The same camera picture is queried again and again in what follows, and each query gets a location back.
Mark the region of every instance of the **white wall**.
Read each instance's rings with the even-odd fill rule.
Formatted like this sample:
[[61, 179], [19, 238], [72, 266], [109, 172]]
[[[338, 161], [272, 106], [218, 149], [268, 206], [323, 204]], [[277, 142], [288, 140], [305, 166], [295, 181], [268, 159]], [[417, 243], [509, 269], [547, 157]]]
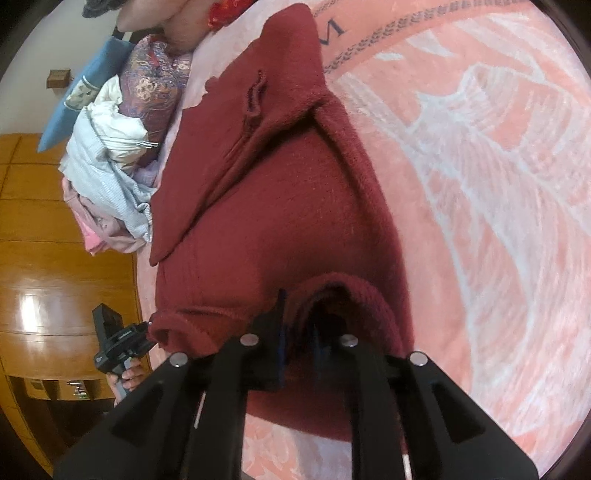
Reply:
[[46, 90], [49, 71], [72, 69], [76, 77], [112, 34], [117, 13], [82, 18], [84, 4], [63, 0], [14, 57], [0, 82], [0, 134], [43, 132], [64, 93]]

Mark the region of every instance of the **pink blanket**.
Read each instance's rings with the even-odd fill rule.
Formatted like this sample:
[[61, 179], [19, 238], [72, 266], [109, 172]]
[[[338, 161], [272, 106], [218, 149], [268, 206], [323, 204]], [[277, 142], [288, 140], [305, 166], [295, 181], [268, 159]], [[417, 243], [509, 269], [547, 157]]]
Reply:
[[[205, 39], [183, 107], [292, 3], [260, 0]], [[588, 76], [529, 2], [308, 4], [329, 88], [401, 237], [416, 347], [544, 473], [591, 408]], [[145, 319], [154, 311], [148, 257], [138, 256]], [[348, 445], [253, 417], [244, 448], [256, 478], [350, 478]]]

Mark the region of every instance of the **white cloth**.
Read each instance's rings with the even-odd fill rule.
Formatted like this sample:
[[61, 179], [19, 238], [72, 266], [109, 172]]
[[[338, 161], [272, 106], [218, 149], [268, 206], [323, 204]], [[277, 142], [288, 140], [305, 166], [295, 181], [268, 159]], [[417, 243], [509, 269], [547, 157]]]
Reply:
[[107, 148], [109, 158], [121, 163], [123, 170], [129, 173], [146, 149], [157, 144], [147, 141], [148, 131], [139, 118], [119, 113], [122, 102], [119, 76], [115, 75], [103, 85], [95, 101], [86, 108], [97, 135]]
[[109, 161], [107, 147], [97, 135], [87, 107], [74, 124], [60, 172], [80, 195], [123, 221], [134, 238], [152, 241], [150, 199], [155, 189], [137, 183], [118, 163]]

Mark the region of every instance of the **pink clothing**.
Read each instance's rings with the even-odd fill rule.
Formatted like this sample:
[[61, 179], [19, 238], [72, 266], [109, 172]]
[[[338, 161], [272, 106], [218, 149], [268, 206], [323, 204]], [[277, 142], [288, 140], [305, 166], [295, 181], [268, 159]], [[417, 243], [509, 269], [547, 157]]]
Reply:
[[100, 239], [96, 232], [84, 223], [84, 220], [82, 220], [82, 217], [78, 213], [74, 211], [72, 213], [74, 214], [76, 223], [80, 227], [82, 237], [84, 237], [85, 250], [93, 256], [98, 252], [106, 250], [108, 248], [107, 244]]
[[123, 221], [104, 213], [88, 198], [81, 196], [67, 178], [61, 181], [64, 201], [74, 213], [84, 237], [84, 246], [88, 253], [96, 255], [112, 248], [129, 254], [145, 245], [141, 238], [134, 238], [125, 228]]
[[146, 185], [147, 187], [153, 187], [156, 178], [158, 177], [158, 172], [160, 171], [160, 162], [158, 160], [154, 160], [150, 162], [145, 167], [138, 167], [135, 172], [131, 175], [137, 183], [141, 183], [142, 185]]

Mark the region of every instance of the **blue pillow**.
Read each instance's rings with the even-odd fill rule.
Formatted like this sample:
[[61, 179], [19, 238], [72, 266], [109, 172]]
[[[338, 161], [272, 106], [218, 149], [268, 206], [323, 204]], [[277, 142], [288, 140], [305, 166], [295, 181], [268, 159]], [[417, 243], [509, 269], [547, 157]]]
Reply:
[[39, 153], [54, 147], [72, 134], [82, 107], [93, 102], [106, 81], [120, 72], [134, 47], [128, 41], [109, 37], [97, 56], [70, 85], [53, 112], [39, 142]]

